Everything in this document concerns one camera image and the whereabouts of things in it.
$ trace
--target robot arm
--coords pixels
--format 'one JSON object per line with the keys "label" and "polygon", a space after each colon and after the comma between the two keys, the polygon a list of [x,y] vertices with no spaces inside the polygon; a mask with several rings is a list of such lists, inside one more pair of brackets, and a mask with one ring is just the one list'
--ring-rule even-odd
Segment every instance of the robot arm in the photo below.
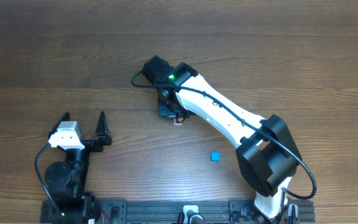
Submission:
{"label": "robot arm", "polygon": [[[260,143],[268,139],[244,126],[221,105],[226,105],[246,123],[282,142],[294,155],[301,158],[285,122],[276,115],[264,119],[240,108],[212,88],[194,68],[183,62],[173,68],[155,55],[145,63],[141,73],[151,84],[158,86],[160,116],[186,118],[189,114],[197,114],[228,138],[236,148],[243,178],[257,191],[255,207],[266,218],[274,220],[282,212],[281,205],[287,203],[285,194],[279,189],[288,187],[298,163],[272,142],[260,150]],[[211,95],[219,103],[200,92]]]}

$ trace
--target wooden table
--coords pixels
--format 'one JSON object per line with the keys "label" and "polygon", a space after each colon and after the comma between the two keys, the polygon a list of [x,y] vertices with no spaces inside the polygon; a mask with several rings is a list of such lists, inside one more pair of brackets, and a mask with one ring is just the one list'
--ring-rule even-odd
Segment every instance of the wooden table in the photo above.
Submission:
{"label": "wooden table", "polygon": [[[128,200],[255,197],[200,117],[158,117],[129,80],[151,56],[189,63],[233,102],[289,125],[318,181],[318,222],[358,222],[358,1],[0,0],[0,222],[39,221],[34,157],[65,111],[93,138],[88,190]],[[210,162],[220,151],[221,162]],[[59,150],[47,151],[42,173]],[[290,190],[308,194],[298,169]]]}

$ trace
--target small blue object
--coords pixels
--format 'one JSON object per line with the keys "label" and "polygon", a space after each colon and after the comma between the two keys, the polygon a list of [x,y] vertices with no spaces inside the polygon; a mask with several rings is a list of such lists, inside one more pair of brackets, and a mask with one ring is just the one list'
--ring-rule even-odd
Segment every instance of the small blue object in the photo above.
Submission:
{"label": "small blue object", "polygon": [[212,162],[219,162],[220,160],[221,160],[220,152],[211,152],[211,161]]}

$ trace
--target small cube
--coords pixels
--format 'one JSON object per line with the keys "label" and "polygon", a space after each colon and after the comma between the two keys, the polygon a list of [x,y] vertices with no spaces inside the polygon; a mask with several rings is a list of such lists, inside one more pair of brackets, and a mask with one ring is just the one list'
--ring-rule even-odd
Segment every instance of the small cube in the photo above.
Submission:
{"label": "small cube", "polygon": [[220,152],[211,152],[211,161],[212,162],[219,162],[220,160],[221,160]]}

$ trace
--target wooden surface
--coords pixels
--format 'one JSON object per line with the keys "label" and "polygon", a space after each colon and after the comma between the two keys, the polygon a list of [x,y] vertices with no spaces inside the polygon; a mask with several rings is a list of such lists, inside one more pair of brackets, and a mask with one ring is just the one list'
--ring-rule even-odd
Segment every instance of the wooden surface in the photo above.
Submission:
{"label": "wooden surface", "polygon": [[[155,54],[281,116],[318,181],[317,221],[358,221],[358,1],[0,0],[0,222],[39,221],[34,157],[65,111],[89,138],[106,113],[113,145],[88,174],[99,197],[255,197],[227,139],[159,118],[155,90],[131,86]],[[47,151],[42,172],[63,158]],[[301,169],[290,190],[310,192]]]}

